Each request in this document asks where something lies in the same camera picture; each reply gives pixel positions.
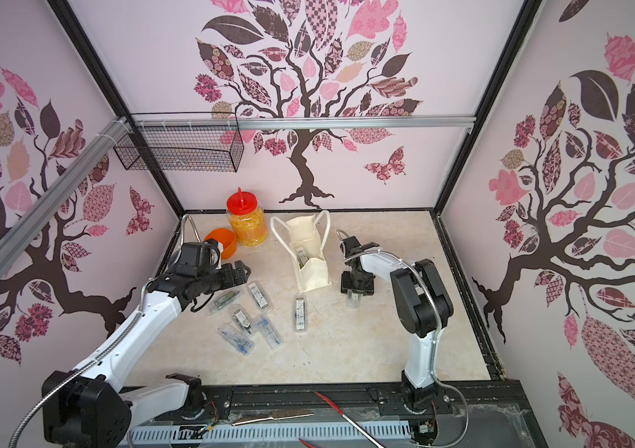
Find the clear compass case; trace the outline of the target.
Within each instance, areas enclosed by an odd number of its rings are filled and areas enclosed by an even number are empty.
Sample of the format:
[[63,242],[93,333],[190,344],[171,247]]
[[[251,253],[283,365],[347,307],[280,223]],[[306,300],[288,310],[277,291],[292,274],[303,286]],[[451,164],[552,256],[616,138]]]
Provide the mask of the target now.
[[309,256],[305,248],[303,248],[302,246],[298,246],[297,248],[295,248],[295,253],[297,255],[300,268],[301,269],[304,268],[307,265],[307,263],[310,261],[311,257]]
[[346,308],[348,310],[357,310],[361,304],[362,295],[354,291],[349,291],[346,295]]

